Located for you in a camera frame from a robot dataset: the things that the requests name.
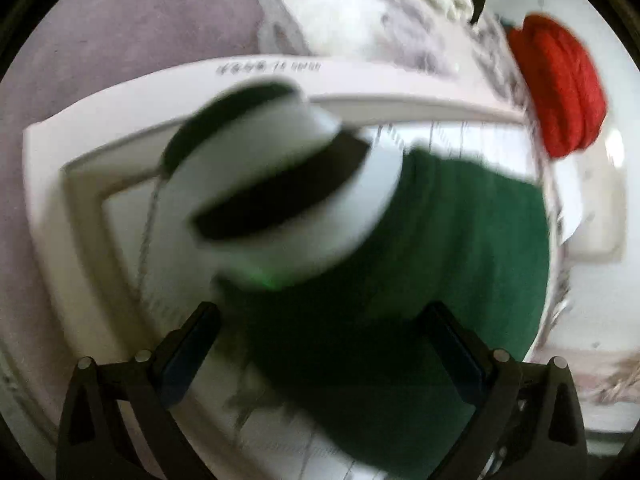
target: silver screw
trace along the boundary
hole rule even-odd
[[[136,361],[139,363],[146,363],[151,359],[151,350],[141,350],[136,354]]]
[[[94,362],[90,357],[83,357],[78,361],[78,368],[86,370]]]
[[[506,363],[509,359],[511,359],[511,356],[506,350],[498,348],[494,350],[494,359],[499,363]]]
[[[566,359],[565,359],[564,357],[560,357],[559,355],[557,355],[556,357],[554,357],[554,364],[555,364],[558,368],[566,368],[566,367],[567,367]]]

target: black stripe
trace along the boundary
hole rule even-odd
[[[320,152],[297,166],[239,191],[192,219],[207,240],[257,234],[294,218],[345,184],[361,166],[369,145],[343,130]]]
[[[170,177],[201,143],[231,121],[269,101],[295,95],[299,92],[294,86],[271,81],[239,89],[212,101],[185,122],[164,149],[162,175]]]

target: black strap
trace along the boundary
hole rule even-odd
[[[265,231],[294,218],[333,194],[351,178],[369,145],[342,130],[321,151],[300,164],[237,192],[193,217],[207,240],[229,240]]]

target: red cloth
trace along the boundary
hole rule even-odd
[[[607,113],[589,54],[564,27],[539,14],[512,28],[509,44],[529,86],[546,150],[554,158],[583,150],[598,137]]]

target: folded red cloth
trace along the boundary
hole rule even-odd
[[[539,14],[512,28],[508,40],[531,91],[546,150],[554,158],[598,137],[607,101],[589,54],[554,20]]]

